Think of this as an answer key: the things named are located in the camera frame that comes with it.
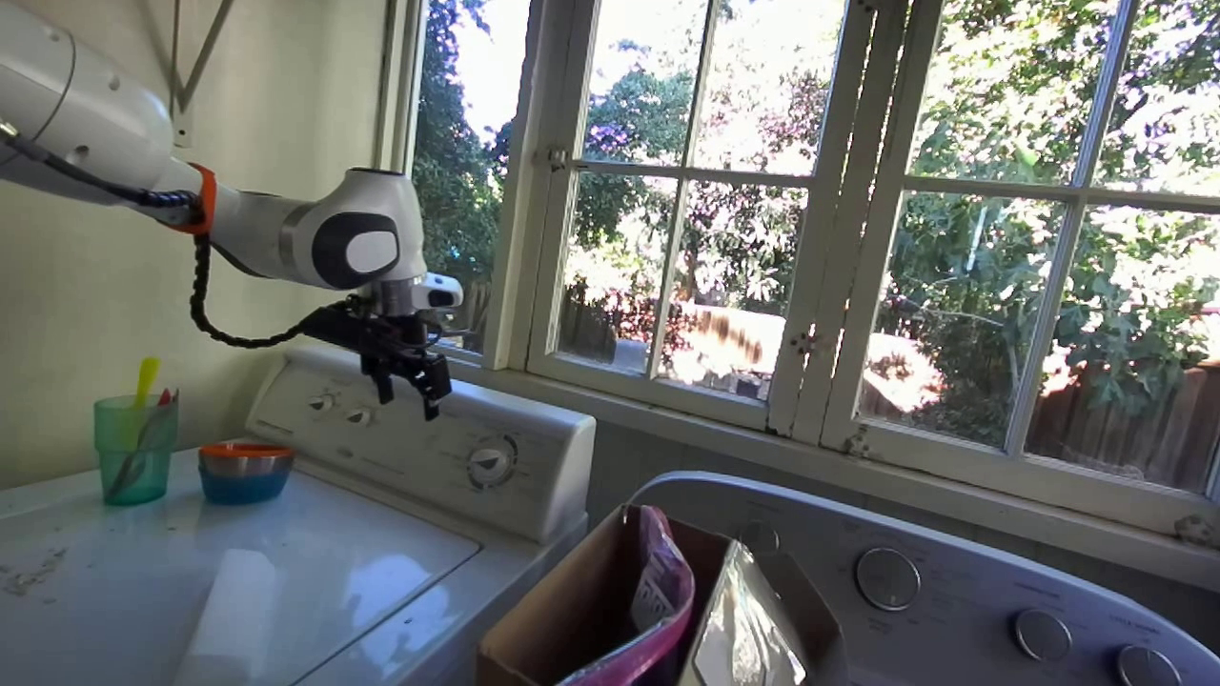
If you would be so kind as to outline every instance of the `bowl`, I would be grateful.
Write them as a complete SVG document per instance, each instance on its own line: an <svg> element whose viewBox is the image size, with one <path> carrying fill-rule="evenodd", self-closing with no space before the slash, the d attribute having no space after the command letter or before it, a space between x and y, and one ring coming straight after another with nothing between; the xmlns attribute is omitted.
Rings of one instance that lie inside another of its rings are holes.
<svg viewBox="0 0 1220 686"><path fill-rule="evenodd" d="M198 479L208 503L261 503L283 492L294 454L273 442L205 442L198 445Z"/></svg>

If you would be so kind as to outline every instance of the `cup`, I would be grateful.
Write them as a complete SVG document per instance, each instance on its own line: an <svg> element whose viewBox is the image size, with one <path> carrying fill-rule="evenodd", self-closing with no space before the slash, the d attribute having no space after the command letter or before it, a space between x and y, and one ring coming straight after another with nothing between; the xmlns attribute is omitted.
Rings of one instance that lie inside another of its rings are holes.
<svg viewBox="0 0 1220 686"><path fill-rule="evenodd" d="M153 503L163 496L166 454L177 442L177 404L134 404L134 397L96 400L92 442L99 454L102 503Z"/></svg>

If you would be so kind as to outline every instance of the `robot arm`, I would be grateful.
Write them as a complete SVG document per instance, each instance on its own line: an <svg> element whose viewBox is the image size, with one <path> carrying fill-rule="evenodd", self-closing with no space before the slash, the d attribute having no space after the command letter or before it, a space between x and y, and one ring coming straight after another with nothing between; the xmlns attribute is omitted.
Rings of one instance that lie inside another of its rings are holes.
<svg viewBox="0 0 1220 686"><path fill-rule="evenodd" d="M317 202L228 192L172 154L163 103L73 33L0 0L0 181L81 202L124 202L194 234L241 272L349 300L302 319L306 336L360 353L377 397L407 376L426 412L449 374L418 313L452 309L459 286L424 267L424 216L401 173L354 169Z"/></svg>

